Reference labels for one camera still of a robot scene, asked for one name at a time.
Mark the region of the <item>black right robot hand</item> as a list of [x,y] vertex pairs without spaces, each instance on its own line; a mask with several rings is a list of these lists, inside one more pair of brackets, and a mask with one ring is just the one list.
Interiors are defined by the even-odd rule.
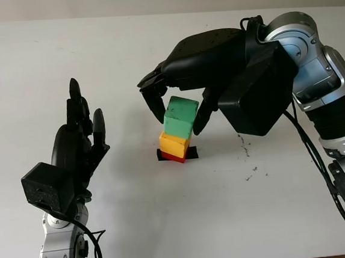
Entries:
[[219,98],[232,77],[246,67],[245,33],[242,29],[223,28],[186,37],[139,82],[145,102],[160,123],[164,121],[163,96],[168,88],[201,88],[202,102],[193,123],[194,134],[201,133],[211,114],[218,110]]

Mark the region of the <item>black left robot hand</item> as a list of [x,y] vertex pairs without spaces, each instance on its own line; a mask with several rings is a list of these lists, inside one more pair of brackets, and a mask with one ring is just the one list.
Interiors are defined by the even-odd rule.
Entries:
[[72,173],[75,198],[90,202],[90,179],[110,149],[105,142],[105,120],[99,108],[90,118],[88,103],[74,78],[69,82],[69,94],[67,122],[57,131],[51,162]]

